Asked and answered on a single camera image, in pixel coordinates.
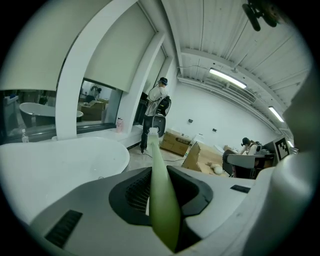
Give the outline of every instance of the seated person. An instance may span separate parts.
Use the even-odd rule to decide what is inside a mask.
[[[242,139],[241,146],[243,146],[243,148],[239,155],[242,155],[244,152],[246,152],[248,156],[253,156],[257,151],[258,144],[253,140],[250,140],[247,137],[245,137]]]

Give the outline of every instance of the window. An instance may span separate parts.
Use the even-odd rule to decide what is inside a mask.
[[[77,133],[116,127],[122,91],[84,79],[77,105]]]
[[[56,135],[56,92],[48,90],[4,90],[2,143],[22,142],[22,130],[31,142]]]

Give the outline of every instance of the vent grille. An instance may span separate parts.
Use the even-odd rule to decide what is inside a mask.
[[[150,196],[151,171],[144,177],[133,182],[125,192],[128,204],[141,213],[146,213]]]
[[[62,216],[57,224],[54,225],[51,231],[45,236],[45,239],[59,248],[63,248],[82,215],[81,212],[69,210]]]
[[[237,86],[234,86],[232,84],[229,84],[226,87],[228,90],[236,93],[237,95],[239,95],[242,98],[245,98],[246,100],[250,101],[251,103],[255,103],[256,102],[256,97],[253,96],[251,93],[247,92],[246,90],[243,90]]]

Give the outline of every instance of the cap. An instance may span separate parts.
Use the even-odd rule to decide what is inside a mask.
[[[165,86],[168,85],[168,79],[166,79],[165,77],[161,77],[159,82],[162,82]]]

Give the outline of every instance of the pink bottle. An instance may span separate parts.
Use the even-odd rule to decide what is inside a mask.
[[[122,118],[118,118],[116,120],[115,125],[116,125],[116,130],[115,131],[117,133],[122,133],[122,131],[124,130],[124,120]]]

